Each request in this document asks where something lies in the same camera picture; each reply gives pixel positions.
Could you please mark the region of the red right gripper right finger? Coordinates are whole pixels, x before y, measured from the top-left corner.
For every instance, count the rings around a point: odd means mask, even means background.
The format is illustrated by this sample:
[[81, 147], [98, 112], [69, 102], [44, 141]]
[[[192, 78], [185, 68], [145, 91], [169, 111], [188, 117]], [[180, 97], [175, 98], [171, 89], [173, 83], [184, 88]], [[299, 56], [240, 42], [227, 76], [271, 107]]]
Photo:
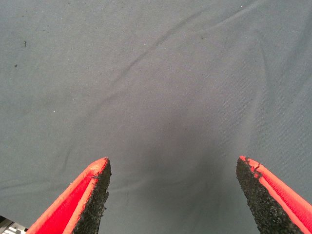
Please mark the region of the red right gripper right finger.
[[312, 232], [312, 205], [261, 163], [240, 156], [236, 177], [261, 234]]

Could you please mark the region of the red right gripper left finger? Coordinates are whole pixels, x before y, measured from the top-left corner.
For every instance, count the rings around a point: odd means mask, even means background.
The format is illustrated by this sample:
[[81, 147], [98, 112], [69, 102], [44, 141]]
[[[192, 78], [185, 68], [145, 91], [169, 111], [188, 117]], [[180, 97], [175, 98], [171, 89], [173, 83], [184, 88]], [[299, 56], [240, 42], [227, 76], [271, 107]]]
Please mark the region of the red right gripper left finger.
[[97, 234], [109, 196], [111, 164], [91, 163], [31, 225], [28, 234]]

